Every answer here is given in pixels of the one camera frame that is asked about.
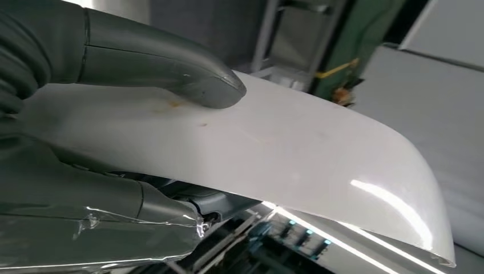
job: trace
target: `rust stain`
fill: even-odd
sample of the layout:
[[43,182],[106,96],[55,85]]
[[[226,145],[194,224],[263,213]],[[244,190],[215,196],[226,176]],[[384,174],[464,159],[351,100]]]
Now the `rust stain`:
[[182,105],[182,103],[180,103],[180,102],[176,102],[176,101],[168,101],[168,104],[169,104],[169,106],[171,106],[171,107],[173,107],[173,108],[175,108],[175,107],[179,107],[179,106],[181,106],[181,105]]

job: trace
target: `scratch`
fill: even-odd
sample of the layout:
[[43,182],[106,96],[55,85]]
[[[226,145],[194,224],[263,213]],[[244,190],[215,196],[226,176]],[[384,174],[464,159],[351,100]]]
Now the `scratch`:
[[259,138],[253,136],[252,134],[248,133],[247,131],[243,130],[242,128],[240,127],[234,127],[236,130],[238,130],[240,133],[242,133],[243,135],[245,135],[247,138],[249,138],[250,140],[256,142],[256,143],[260,143],[260,144],[263,144],[264,142],[262,140],[260,140]]

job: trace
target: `white plastic part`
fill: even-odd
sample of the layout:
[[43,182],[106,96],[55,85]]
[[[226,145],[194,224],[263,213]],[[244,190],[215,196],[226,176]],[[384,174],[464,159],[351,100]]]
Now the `white plastic part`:
[[455,265],[440,188],[407,139],[347,108],[237,74],[247,94],[225,110],[159,88],[51,84],[20,118],[37,138],[119,171],[353,224]]

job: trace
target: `green panel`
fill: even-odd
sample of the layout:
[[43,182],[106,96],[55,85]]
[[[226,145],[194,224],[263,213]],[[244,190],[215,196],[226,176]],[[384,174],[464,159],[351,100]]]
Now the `green panel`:
[[330,71],[355,58],[359,58],[358,65],[354,69],[345,68],[325,78],[315,79],[316,96],[331,100],[335,89],[362,73],[404,2],[405,0],[356,0],[330,52],[329,61],[320,72]]

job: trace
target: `clear tape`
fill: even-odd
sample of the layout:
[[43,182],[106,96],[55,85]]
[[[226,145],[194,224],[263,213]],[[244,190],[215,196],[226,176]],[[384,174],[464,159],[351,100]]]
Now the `clear tape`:
[[0,272],[95,272],[180,260],[204,226],[188,208],[156,223],[91,207],[0,203]]

